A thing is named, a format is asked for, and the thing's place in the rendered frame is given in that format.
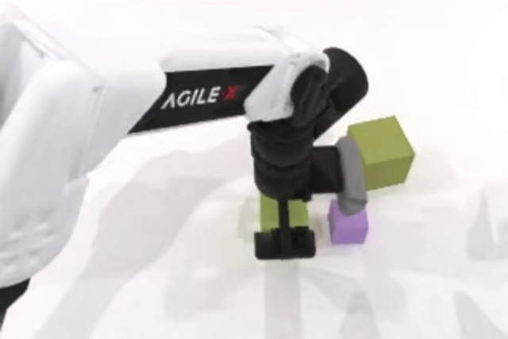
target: cube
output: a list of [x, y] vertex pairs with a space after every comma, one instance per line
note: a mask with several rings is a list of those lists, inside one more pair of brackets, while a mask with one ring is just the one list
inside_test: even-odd
[[360, 149], [367, 191], [406, 181], [414, 150], [395, 116], [350, 125], [348, 136]]
[[[290, 200], [290, 227], [309, 226], [309, 211], [302, 200]], [[270, 232], [279, 228], [279, 202], [266, 195], [260, 195], [260, 225], [261, 232]]]
[[328, 223], [332, 244], [363, 244], [367, 238], [368, 219], [365, 209], [348, 216], [342, 213], [338, 201], [332, 200]]

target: white table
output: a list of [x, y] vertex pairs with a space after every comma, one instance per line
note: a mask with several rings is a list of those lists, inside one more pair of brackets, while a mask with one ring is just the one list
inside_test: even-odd
[[330, 246], [323, 196], [317, 257], [260, 263], [244, 119], [124, 140], [5, 339], [507, 337], [508, 0], [12, 1], [85, 58], [103, 40], [148, 54], [183, 26], [278, 22], [368, 71], [370, 94], [320, 143], [395, 114], [417, 157], [407, 184], [370, 194], [366, 245]]

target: red letter x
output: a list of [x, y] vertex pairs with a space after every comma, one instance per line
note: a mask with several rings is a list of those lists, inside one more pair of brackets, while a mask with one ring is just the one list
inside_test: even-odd
[[224, 91], [224, 100], [235, 99], [239, 85], [229, 85], [227, 91]]

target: purple block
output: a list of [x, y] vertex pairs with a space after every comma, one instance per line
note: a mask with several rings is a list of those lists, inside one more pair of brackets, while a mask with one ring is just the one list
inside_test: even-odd
[[332, 244], [363, 244], [368, 233], [367, 212], [346, 216], [339, 209], [337, 200], [332, 200], [328, 213]]

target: small green cube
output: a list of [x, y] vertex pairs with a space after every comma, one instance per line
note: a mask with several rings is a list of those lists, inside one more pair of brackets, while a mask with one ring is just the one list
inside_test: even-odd
[[395, 116], [350, 125], [348, 136], [360, 149], [368, 191], [406, 181], [414, 150]]
[[[309, 226], [309, 211], [302, 200], [290, 200], [288, 203], [290, 227]], [[261, 194], [260, 196], [261, 232], [270, 232], [279, 228], [279, 202]]]

